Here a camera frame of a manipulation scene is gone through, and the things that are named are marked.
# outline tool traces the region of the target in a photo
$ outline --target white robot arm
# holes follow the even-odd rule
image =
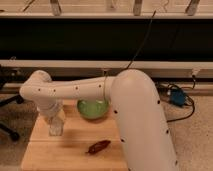
[[[36,103],[43,115],[54,117],[62,99],[111,101],[130,171],[178,171],[164,111],[152,80],[138,70],[116,77],[71,82],[51,82],[36,71],[20,89],[23,98]]]

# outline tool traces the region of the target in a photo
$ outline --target chair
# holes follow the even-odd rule
[[[16,101],[17,104],[21,104],[21,103],[23,103],[24,100],[20,95],[16,95],[16,96],[13,96],[9,99],[0,101],[0,107],[9,104],[12,101]],[[12,141],[18,141],[19,140],[19,138],[20,138],[19,134],[15,131],[11,130],[7,126],[3,125],[2,123],[0,123],[0,129],[3,130],[4,132],[8,133]]]

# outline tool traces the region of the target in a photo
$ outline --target wooden table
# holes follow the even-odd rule
[[[22,171],[128,171],[120,137],[110,109],[106,118],[89,122],[81,118],[75,101],[64,101],[67,119],[64,133],[49,136],[49,127],[38,117],[22,161]],[[97,141],[111,144],[103,151],[85,152]]]

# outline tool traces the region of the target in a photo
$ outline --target wire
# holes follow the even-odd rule
[[[195,86],[196,86],[196,76],[195,75],[192,75],[192,80],[193,80],[193,85],[192,87],[181,87],[182,89],[195,89]]]
[[[145,37],[143,39],[143,41],[141,42],[138,50],[136,51],[135,55],[133,56],[132,60],[129,62],[129,64],[127,65],[127,67],[125,69],[129,69],[129,67],[132,65],[132,63],[135,61],[136,57],[139,55],[139,53],[141,52],[141,50],[144,48],[144,45],[146,44],[148,38],[149,38],[149,34],[151,32],[151,28],[152,28],[152,22],[153,22],[153,19],[155,17],[155,14],[156,14],[156,10],[153,12],[152,14],[152,17],[150,19],[150,22],[149,22],[149,25],[148,25],[148,29],[147,29],[147,32],[145,34]]]
[[[173,89],[174,87],[175,87],[176,89],[181,89],[181,90],[182,90],[182,88],[179,87],[179,86],[176,85],[176,84],[169,84],[168,87],[169,87],[169,90]],[[194,100],[193,100],[188,94],[186,94],[186,97],[187,97],[188,102],[190,102],[190,104],[185,103],[184,105],[185,105],[185,106],[191,106],[191,107],[192,107],[191,113],[190,113],[189,115],[184,116],[184,117],[181,117],[181,118],[176,118],[176,119],[167,120],[168,123],[169,123],[169,122],[176,122],[176,121],[181,121],[181,120],[188,119],[188,118],[190,118],[190,117],[194,114],[194,112],[195,112],[195,103],[194,103]]]
[[[167,2],[163,5],[163,9],[165,12],[168,12],[167,6],[169,5],[169,3],[170,3],[170,0],[167,0]]]

